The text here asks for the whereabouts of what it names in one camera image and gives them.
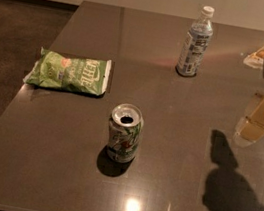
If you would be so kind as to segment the green jalapeno chip bag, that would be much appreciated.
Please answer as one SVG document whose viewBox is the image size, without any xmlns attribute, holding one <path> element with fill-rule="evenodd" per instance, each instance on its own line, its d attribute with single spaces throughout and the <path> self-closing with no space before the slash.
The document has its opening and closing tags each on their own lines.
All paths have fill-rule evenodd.
<svg viewBox="0 0 264 211">
<path fill-rule="evenodd" d="M 106 92 L 112 62 L 90 58 L 67 58 L 41 49 L 40 59 L 24 77 L 25 84 L 101 96 Z"/>
</svg>

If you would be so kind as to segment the clear plastic water bottle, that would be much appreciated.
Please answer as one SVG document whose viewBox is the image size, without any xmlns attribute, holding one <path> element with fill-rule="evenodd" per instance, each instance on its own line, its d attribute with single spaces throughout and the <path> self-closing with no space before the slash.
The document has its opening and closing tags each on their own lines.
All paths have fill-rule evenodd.
<svg viewBox="0 0 264 211">
<path fill-rule="evenodd" d="M 204 6 L 186 34 L 184 44 L 175 66 L 181 76 L 194 77 L 197 74 L 204 53 L 213 35 L 212 18 L 215 9 Z"/>
</svg>

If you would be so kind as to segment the green white soda can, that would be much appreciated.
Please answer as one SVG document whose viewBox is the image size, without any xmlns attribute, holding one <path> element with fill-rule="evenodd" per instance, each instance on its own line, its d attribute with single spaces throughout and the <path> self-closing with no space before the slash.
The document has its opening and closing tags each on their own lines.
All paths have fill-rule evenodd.
<svg viewBox="0 0 264 211">
<path fill-rule="evenodd" d="M 128 163 L 135 158 L 140 143 L 143 116 L 132 104 L 119 104 L 113 108 L 109 118 L 109 141 L 106 149 L 111 160 Z"/>
</svg>

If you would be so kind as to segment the yellow white snack wrapper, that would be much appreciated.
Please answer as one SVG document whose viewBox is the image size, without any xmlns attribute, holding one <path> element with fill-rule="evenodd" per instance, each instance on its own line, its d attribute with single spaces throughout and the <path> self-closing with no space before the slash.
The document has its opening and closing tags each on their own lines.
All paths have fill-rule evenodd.
<svg viewBox="0 0 264 211">
<path fill-rule="evenodd" d="M 264 63 L 264 46 L 244 58 L 243 63 L 250 68 L 262 69 Z"/>
</svg>

